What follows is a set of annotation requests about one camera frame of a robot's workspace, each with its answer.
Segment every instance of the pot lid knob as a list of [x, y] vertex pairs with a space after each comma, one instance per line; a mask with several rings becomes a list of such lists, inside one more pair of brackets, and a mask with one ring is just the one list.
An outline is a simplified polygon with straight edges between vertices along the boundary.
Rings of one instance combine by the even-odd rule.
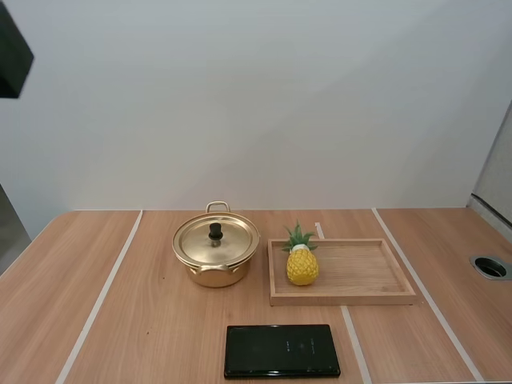
[[212, 222], [210, 224], [210, 233], [208, 234], [208, 237], [217, 242], [219, 241], [224, 234], [221, 232], [221, 223], [220, 222]]

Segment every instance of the phone screen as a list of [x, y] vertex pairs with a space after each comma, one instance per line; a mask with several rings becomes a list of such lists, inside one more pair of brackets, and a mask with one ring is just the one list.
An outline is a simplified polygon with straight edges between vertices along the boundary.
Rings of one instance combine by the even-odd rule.
[[228, 326], [224, 375], [339, 376], [328, 325]]

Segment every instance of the pineapple crown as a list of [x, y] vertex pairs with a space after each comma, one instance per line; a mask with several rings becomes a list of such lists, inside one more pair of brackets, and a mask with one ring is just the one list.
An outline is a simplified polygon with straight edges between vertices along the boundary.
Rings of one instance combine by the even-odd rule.
[[316, 249], [317, 246], [308, 245], [310, 237], [313, 236], [314, 233], [308, 232], [306, 234], [302, 234], [301, 225], [298, 223], [298, 220], [297, 220], [297, 225], [295, 226], [295, 229], [293, 232], [291, 230], [289, 230], [287, 227], [285, 227], [285, 228], [286, 228], [286, 231], [288, 231], [288, 234], [290, 235], [290, 239], [285, 243], [282, 250], [292, 250], [292, 248], [298, 244], [304, 244], [310, 250]]

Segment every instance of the aluminum pot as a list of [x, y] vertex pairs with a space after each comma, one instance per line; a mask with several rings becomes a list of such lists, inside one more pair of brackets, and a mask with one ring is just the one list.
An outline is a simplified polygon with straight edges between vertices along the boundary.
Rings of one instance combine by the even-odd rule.
[[[210, 212], [212, 206], [219, 205], [226, 211]], [[215, 201], [206, 206], [204, 214], [178, 228], [173, 250], [197, 284], [230, 286], [247, 274], [259, 237], [250, 220], [232, 213], [226, 202]]]

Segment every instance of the yellow pineapple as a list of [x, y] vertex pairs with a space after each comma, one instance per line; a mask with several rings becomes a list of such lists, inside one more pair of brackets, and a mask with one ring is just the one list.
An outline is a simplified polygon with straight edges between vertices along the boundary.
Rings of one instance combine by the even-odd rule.
[[286, 274], [288, 279], [296, 286], [307, 286], [318, 277], [317, 259], [311, 253], [316, 246], [308, 245], [313, 232], [302, 234], [298, 222], [293, 233], [288, 228], [286, 230], [290, 234], [290, 240], [283, 247], [283, 250], [290, 252], [286, 264]]

